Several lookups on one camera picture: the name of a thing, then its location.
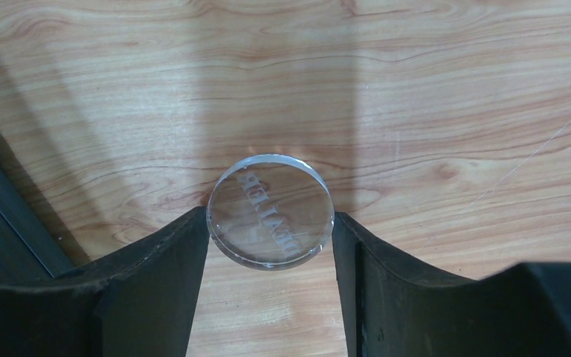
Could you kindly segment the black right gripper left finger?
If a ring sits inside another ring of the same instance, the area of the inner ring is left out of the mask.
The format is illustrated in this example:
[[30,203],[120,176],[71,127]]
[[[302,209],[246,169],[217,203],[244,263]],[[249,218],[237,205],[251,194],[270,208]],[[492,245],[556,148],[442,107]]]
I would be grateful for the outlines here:
[[0,283],[0,356],[184,356],[208,244],[196,207],[59,277]]

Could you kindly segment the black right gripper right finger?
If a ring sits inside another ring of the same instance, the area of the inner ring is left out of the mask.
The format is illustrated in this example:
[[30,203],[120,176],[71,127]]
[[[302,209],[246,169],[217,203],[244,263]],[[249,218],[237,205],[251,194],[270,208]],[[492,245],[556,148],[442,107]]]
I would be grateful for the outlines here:
[[332,234],[350,356],[571,356],[571,263],[472,280],[338,212]]

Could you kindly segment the clear pink dealer button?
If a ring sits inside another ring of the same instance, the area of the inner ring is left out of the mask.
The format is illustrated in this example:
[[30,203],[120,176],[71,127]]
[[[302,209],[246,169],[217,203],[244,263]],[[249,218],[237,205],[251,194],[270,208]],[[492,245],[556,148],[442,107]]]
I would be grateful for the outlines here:
[[300,266],[326,246],[335,226],[322,176],[289,155],[260,154],[236,162],[216,181],[206,223],[220,251],[263,271]]

